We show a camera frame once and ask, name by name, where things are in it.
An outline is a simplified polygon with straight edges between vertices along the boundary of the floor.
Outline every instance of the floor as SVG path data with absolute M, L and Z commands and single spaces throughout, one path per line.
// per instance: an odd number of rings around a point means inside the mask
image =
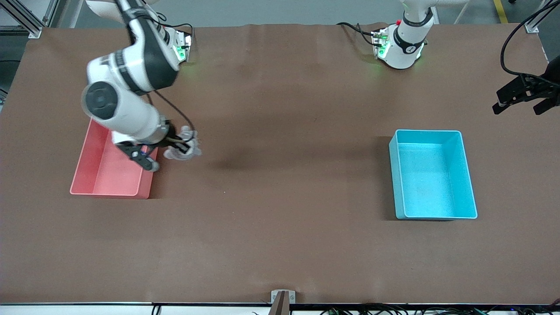
M 471 0 L 459 23 L 495 24 L 521 22 L 538 7 L 540 0 Z M 341 21 L 393 22 L 402 17 L 402 6 L 396 0 L 162 0 L 152 6 L 164 13 L 168 23 L 189 22 L 197 27 L 239 26 L 245 24 L 336 24 Z M 439 7 L 441 24 L 453 24 L 461 7 Z M 122 27 L 121 24 L 96 16 L 84 0 L 66 0 L 61 6 L 58 27 Z M 549 59 L 560 55 L 560 10 L 553 11 L 539 26 L 539 36 Z M 0 36 L 0 61 L 19 60 L 27 43 L 26 36 Z M 0 89 L 8 92 L 17 71 L 15 62 L 0 62 Z

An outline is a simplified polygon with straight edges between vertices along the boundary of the red plastic tray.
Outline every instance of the red plastic tray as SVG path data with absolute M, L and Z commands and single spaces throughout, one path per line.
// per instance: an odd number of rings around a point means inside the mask
M 157 149 L 151 157 L 155 160 Z M 90 120 L 71 194 L 94 198 L 148 199 L 153 172 L 128 159 L 111 141 L 111 132 Z

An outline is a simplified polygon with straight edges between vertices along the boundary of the white bracket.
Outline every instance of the white bracket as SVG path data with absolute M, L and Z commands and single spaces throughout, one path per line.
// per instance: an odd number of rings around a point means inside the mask
M 289 297 L 289 301 L 290 304 L 295 304 L 296 302 L 296 292 L 293 290 L 274 290 L 270 292 L 270 302 L 274 303 L 274 300 L 276 298 L 276 295 L 278 294 L 278 292 L 280 291 L 288 291 L 288 297 Z

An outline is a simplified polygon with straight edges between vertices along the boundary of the table surface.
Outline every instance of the table surface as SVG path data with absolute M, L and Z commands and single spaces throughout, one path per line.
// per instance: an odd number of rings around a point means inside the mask
M 45 29 L 0 115 L 0 301 L 258 302 L 279 288 L 302 303 L 553 301 L 560 112 L 492 113 L 512 28 L 436 25 L 404 71 L 340 26 L 199 29 L 162 93 L 203 156 L 160 153 L 149 200 L 68 192 L 86 64 L 128 45 L 125 31 Z M 538 37 L 516 36 L 506 62 L 542 73 Z M 400 128 L 463 133 L 478 219 L 395 218 Z

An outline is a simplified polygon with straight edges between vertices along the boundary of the brown table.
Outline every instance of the brown table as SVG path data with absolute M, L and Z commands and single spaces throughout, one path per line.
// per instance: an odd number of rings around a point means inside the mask
M 140 201 L 68 192 L 86 63 L 126 46 L 124 30 L 45 29 L 0 115 L 0 300 L 258 302 L 288 288 L 305 303 L 551 302 L 560 111 L 492 113 L 512 28 L 437 25 L 405 71 L 340 26 L 197 30 L 193 63 L 162 93 L 204 155 L 160 155 Z M 506 61 L 546 67 L 536 35 L 519 34 Z M 398 128 L 462 131 L 478 219 L 396 220 Z

